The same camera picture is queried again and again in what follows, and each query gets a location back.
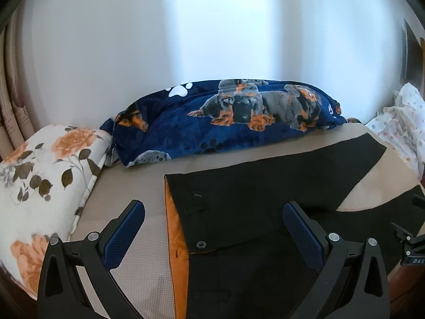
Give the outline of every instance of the orange rose print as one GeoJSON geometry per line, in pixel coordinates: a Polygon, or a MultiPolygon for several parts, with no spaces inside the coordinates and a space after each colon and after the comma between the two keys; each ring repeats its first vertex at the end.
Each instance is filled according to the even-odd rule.
{"type": "Polygon", "coordinates": [[[91,146],[96,140],[96,132],[90,128],[77,128],[66,132],[52,145],[57,160],[75,155],[78,151],[91,146]]]}
{"type": "Polygon", "coordinates": [[[30,296],[37,296],[41,267],[47,245],[48,242],[44,236],[34,235],[31,245],[15,241],[10,246],[10,251],[18,263],[23,286],[30,296]]]}
{"type": "Polygon", "coordinates": [[[20,147],[13,151],[8,157],[6,157],[3,162],[12,163],[16,162],[18,158],[26,151],[28,143],[25,141],[20,147]]]}

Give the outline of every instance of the dog print blanket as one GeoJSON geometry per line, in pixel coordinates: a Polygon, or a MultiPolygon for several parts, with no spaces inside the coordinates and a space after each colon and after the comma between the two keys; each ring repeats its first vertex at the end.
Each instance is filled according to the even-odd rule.
{"type": "Polygon", "coordinates": [[[186,83],[138,99],[101,129],[109,164],[160,162],[255,147],[341,125],[339,103],[299,82],[225,79],[186,83]]]}

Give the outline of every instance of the white cloth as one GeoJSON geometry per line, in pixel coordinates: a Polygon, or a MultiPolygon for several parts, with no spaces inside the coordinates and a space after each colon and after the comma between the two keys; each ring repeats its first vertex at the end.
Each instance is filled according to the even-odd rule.
{"type": "Polygon", "coordinates": [[[425,102],[409,83],[394,96],[394,106],[384,108],[384,113],[366,126],[388,142],[420,180],[425,162],[425,102]]]}
{"type": "Polygon", "coordinates": [[[0,163],[0,268],[34,299],[47,243],[69,240],[110,144],[104,131],[50,125],[0,163]]]}

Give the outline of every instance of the curtain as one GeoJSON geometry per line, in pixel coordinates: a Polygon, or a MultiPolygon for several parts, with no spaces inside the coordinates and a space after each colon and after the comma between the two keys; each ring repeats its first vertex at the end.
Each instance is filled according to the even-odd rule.
{"type": "Polygon", "coordinates": [[[34,134],[16,66],[17,22],[15,11],[0,35],[0,157],[3,160],[34,134]]]}

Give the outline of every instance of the metal screw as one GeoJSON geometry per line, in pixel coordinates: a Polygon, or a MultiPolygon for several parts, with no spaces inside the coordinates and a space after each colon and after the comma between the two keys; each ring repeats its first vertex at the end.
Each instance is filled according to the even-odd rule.
{"type": "Polygon", "coordinates": [[[373,237],[371,237],[369,240],[368,240],[368,242],[369,242],[369,245],[370,246],[376,246],[377,244],[378,244],[378,242],[373,238],[373,237]]]}
{"type": "Polygon", "coordinates": [[[59,239],[55,236],[55,237],[52,237],[51,239],[50,239],[50,241],[49,241],[49,243],[52,245],[52,246],[55,246],[57,243],[59,242],[59,239]]]}
{"type": "Polygon", "coordinates": [[[96,241],[99,238],[99,233],[97,232],[90,233],[87,238],[90,241],[96,241]]]}
{"type": "Polygon", "coordinates": [[[329,239],[332,240],[332,241],[334,241],[334,242],[339,241],[339,235],[336,234],[336,233],[330,233],[329,234],[329,239]]]}
{"type": "Polygon", "coordinates": [[[207,243],[205,241],[198,241],[196,243],[196,248],[198,249],[204,249],[207,246],[207,243]]]}

